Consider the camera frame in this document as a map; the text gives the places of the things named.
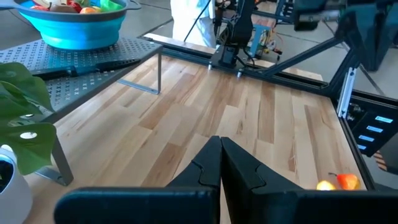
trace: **perforated metal shelf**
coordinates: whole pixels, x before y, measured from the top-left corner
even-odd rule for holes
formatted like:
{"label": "perforated metal shelf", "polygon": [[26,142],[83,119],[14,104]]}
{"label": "perforated metal shelf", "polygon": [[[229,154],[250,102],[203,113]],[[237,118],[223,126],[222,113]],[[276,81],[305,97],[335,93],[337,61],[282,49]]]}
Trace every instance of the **perforated metal shelf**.
{"label": "perforated metal shelf", "polygon": [[66,66],[78,68],[103,62],[143,59],[158,48],[159,45],[153,42],[125,37],[110,47],[97,50],[62,50],[47,45],[43,40],[36,40],[0,51],[0,62],[20,62],[31,71]]}
{"label": "perforated metal shelf", "polygon": [[113,46],[92,51],[55,49],[48,46],[43,40],[37,40],[0,51],[0,62],[20,62],[29,70],[40,70],[71,65],[85,67],[96,63],[117,60],[141,60],[139,63],[121,70],[45,81],[56,113],[44,111],[44,115],[34,116],[32,119],[54,123],[110,86],[110,84],[118,81],[147,59],[155,54],[160,54],[161,51],[162,46],[160,44],[137,38],[128,39],[121,37],[117,44]]}

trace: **orange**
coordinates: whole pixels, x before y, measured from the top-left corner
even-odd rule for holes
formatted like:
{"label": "orange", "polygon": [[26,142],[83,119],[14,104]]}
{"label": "orange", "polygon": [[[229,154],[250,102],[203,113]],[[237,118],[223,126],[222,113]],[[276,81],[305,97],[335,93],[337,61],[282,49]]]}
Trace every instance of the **orange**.
{"label": "orange", "polygon": [[84,7],[81,9],[80,14],[89,14],[89,13],[97,13],[98,11],[92,7]]}

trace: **wooden table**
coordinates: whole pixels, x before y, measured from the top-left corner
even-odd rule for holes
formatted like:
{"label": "wooden table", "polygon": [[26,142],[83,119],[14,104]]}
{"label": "wooden table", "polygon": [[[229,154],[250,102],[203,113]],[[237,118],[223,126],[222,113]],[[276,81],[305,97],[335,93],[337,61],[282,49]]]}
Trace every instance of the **wooden table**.
{"label": "wooden table", "polygon": [[[27,176],[34,204],[26,223],[52,223],[57,200],[78,187],[165,186],[212,135],[230,137],[305,189],[314,189],[324,179],[334,182],[329,172],[360,177],[328,98],[252,78],[238,79],[175,58],[163,57],[162,63],[160,95],[115,83],[56,123],[75,180],[62,187],[34,174]],[[154,57],[124,79],[155,86],[156,67]],[[288,71],[321,79],[294,68]],[[221,221],[229,223],[221,195]]]}

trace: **white cloth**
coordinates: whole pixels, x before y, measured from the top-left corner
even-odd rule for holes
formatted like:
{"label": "white cloth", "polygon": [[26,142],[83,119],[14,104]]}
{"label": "white cloth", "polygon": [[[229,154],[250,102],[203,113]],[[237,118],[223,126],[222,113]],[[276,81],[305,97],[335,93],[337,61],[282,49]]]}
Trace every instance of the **white cloth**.
{"label": "white cloth", "polygon": [[[173,39],[183,41],[187,36],[196,18],[206,6],[208,0],[171,0],[170,6],[174,19]],[[193,27],[187,42],[215,47],[216,38],[213,31],[215,0],[211,0],[207,9]]]}

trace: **blue colander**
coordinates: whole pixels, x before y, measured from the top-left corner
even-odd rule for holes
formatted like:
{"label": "blue colander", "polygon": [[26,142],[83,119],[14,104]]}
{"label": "blue colander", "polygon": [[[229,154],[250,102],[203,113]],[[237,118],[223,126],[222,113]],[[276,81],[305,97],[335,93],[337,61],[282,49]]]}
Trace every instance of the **blue colander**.
{"label": "blue colander", "polygon": [[[99,1],[92,1],[99,6]],[[0,0],[0,7],[15,8],[40,32],[43,40],[53,47],[68,50],[91,50],[108,47],[119,39],[119,29],[127,10],[141,8],[133,0],[112,0],[123,6],[112,12],[73,14],[31,9],[31,0]]]}

